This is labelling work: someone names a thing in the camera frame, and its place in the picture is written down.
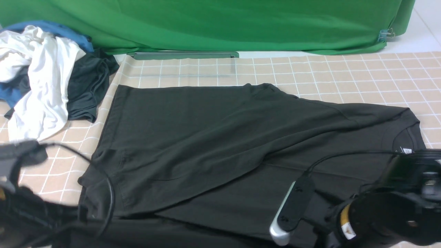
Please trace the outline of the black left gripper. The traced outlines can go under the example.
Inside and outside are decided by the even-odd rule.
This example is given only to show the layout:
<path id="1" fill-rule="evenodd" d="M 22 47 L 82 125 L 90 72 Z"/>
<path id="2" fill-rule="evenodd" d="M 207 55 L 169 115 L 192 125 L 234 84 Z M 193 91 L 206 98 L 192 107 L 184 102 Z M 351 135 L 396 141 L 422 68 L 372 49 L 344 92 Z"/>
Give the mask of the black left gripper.
<path id="1" fill-rule="evenodd" d="M 16 193 L 22 167 L 39 165 L 48 158 L 46 146 L 36 140 L 8 143 L 0 146 L 0 185 Z"/>

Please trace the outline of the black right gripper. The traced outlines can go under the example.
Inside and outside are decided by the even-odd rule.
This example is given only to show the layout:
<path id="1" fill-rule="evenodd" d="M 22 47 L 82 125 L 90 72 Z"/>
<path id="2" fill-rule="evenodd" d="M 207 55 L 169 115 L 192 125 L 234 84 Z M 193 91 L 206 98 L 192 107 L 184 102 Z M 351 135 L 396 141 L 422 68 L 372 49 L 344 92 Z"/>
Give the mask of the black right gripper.
<path id="1" fill-rule="evenodd" d="M 414 193 L 425 200 L 440 200 L 440 149 L 422 149 L 395 156 L 377 182 L 377 188 Z"/>

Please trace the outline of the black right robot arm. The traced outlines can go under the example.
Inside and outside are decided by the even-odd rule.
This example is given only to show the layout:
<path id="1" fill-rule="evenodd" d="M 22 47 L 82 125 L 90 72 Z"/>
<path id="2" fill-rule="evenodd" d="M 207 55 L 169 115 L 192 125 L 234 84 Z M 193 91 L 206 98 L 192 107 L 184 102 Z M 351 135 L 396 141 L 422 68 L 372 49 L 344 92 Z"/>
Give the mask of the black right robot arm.
<path id="1" fill-rule="evenodd" d="M 440 150 L 394 156 L 381 177 L 340 214 L 343 248 L 439 243 Z"/>

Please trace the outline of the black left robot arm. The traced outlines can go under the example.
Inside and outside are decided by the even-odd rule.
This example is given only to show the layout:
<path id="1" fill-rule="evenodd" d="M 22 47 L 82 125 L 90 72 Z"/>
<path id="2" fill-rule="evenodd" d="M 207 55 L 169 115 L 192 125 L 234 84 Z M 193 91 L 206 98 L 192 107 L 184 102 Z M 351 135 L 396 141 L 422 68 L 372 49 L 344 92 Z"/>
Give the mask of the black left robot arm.
<path id="1" fill-rule="evenodd" d="M 78 208 L 45 201 L 28 187 L 19 186 L 20 170 L 48 158 L 47 144 L 36 140 L 1 145 L 1 247 L 41 247 L 77 220 Z"/>

